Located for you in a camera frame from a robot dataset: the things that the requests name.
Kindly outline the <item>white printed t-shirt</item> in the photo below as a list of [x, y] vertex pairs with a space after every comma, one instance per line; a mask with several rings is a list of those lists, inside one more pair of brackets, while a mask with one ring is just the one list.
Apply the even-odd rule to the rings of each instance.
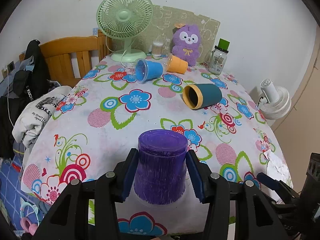
[[34, 144], [58, 104], [71, 90], [69, 86], [60, 86], [27, 104], [12, 130], [15, 141], [22, 143], [26, 148]]

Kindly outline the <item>purple plush toy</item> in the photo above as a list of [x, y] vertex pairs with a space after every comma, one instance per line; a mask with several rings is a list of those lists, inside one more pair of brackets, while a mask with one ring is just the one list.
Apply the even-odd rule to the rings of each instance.
[[198, 25], [184, 25], [178, 28], [172, 37], [173, 48], [171, 53], [186, 61], [189, 66], [195, 66], [200, 56], [199, 47], [201, 35]]

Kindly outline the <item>blue plastic cup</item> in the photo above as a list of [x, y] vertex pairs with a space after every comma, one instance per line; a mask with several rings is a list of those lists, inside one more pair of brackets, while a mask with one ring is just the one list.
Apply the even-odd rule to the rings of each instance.
[[134, 75], [139, 83], [157, 79], [163, 74], [163, 66], [159, 62], [137, 59], [134, 62]]

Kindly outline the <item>glass jar with green lid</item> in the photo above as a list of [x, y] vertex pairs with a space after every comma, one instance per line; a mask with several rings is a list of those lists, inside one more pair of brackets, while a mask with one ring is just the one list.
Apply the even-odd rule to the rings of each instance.
[[208, 70], [211, 73], [215, 75], [221, 74], [227, 60], [229, 44], [229, 41], [221, 38], [219, 39], [218, 45], [210, 52]]

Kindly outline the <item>black jacket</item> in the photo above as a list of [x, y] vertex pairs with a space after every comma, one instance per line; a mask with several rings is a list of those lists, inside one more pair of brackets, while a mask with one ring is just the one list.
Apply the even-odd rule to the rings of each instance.
[[7, 95], [1, 94], [1, 157], [12, 159], [14, 137], [12, 130], [28, 103], [49, 92], [50, 74], [40, 49], [40, 41], [32, 40], [27, 46], [25, 67], [20, 67], [13, 81], [6, 86]]

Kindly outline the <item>purple plastic cup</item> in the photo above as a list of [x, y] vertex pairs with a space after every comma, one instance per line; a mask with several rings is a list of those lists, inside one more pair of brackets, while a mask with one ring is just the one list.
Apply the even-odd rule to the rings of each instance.
[[142, 133], [138, 138], [136, 195], [153, 205], [179, 200], [185, 192], [187, 149], [186, 137], [178, 132], [153, 129]]

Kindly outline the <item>blue checkered bedsheet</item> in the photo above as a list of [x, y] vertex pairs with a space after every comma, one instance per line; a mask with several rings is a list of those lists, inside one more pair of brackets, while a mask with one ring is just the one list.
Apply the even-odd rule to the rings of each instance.
[[[23, 167], [21, 154], [13, 159], [1, 159], [1, 211], [16, 233], [26, 233], [20, 225], [20, 198], [39, 208], [41, 222], [50, 209], [50, 205], [41, 198], [42, 180], [36, 165]], [[33, 210], [25, 208], [24, 214], [32, 223], [36, 223]]]

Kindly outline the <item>wooden chair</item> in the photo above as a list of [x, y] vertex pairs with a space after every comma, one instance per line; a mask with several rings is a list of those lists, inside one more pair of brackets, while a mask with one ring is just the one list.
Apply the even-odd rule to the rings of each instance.
[[32, 40], [19, 60], [35, 59], [36, 76], [44, 82], [57, 81], [74, 87], [92, 69], [92, 54], [101, 61], [110, 54], [111, 38], [98, 31], [97, 36], [65, 37], [41, 44]]

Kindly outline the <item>beige patterned board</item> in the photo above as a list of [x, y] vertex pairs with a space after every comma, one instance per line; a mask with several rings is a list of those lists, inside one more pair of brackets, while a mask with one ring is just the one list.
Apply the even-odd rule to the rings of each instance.
[[173, 7], [155, 5], [151, 24], [137, 36], [132, 48], [148, 52], [154, 41], [160, 41], [164, 43], [163, 53], [171, 52], [175, 25], [179, 23], [196, 24], [199, 27], [201, 45], [198, 61], [203, 62], [206, 53], [213, 48], [220, 22], [201, 14], [197, 15], [191, 11]]

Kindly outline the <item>teal cup with yellow rim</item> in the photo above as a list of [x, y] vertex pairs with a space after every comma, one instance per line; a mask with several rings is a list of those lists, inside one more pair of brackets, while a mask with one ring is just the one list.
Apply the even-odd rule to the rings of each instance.
[[201, 83], [185, 86], [182, 97], [190, 109], [201, 109], [219, 103], [222, 93], [213, 83]]

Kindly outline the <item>floral tablecloth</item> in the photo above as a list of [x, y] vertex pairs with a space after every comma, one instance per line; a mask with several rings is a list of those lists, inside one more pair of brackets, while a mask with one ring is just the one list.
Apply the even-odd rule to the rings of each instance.
[[[183, 89], [201, 83], [219, 87], [222, 99], [190, 109]], [[268, 150], [286, 164], [272, 129], [233, 75], [197, 65], [138, 83], [132, 70], [105, 57], [60, 102], [25, 166], [39, 169], [41, 198], [52, 205], [72, 179], [96, 180], [113, 170], [151, 129], [184, 135], [201, 162], [236, 183], [266, 174]]]

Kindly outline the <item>pink headphones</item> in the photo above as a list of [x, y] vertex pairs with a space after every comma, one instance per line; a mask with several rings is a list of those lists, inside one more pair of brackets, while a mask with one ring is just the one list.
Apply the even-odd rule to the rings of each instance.
[[[26, 202], [22, 197], [20, 198], [20, 204], [20, 225], [26, 233], [30, 233], [33, 236], [41, 222], [39, 208], [36, 205]], [[33, 213], [36, 217], [36, 223], [32, 223], [28, 216], [24, 214], [26, 207], [29, 207], [33, 210]]]

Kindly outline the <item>orange plastic cup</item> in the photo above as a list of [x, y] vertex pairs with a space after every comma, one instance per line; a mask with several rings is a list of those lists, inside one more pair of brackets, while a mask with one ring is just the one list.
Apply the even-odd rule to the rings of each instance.
[[187, 71], [188, 63], [179, 57], [169, 54], [164, 68], [166, 72], [184, 74]]

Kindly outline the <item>wall power outlet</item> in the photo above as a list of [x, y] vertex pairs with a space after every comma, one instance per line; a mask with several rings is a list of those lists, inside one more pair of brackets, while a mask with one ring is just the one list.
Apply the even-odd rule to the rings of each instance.
[[2, 69], [2, 76], [7, 77], [15, 69], [14, 61], [11, 61]]

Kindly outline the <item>white small fan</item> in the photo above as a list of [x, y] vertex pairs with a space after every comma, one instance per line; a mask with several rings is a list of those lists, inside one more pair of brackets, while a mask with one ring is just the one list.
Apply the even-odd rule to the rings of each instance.
[[291, 98], [289, 91], [281, 86], [275, 86], [270, 79], [264, 79], [260, 83], [262, 98], [258, 103], [258, 109], [267, 120], [278, 120], [289, 112]]

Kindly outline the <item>green desk fan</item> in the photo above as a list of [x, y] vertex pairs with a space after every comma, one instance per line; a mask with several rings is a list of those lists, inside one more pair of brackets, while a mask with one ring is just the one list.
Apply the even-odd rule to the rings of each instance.
[[111, 53], [116, 62], [135, 62], [146, 59], [146, 53], [133, 49], [134, 39], [152, 22], [151, 0], [103, 0], [97, 9], [97, 24], [108, 38], [124, 42], [123, 49]]

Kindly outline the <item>crumpled white paper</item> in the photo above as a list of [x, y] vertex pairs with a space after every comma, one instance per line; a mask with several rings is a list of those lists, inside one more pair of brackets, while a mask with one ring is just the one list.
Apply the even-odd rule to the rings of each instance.
[[271, 150], [264, 152], [264, 156], [267, 159], [266, 174], [275, 180], [281, 180], [286, 185], [293, 187], [288, 166]]

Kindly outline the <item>clear toothpick jar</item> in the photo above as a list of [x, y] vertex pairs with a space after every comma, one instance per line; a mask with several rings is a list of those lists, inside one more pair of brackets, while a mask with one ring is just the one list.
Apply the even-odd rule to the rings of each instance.
[[153, 41], [152, 47], [151, 47], [151, 55], [160, 57], [163, 52], [164, 43], [160, 41]]

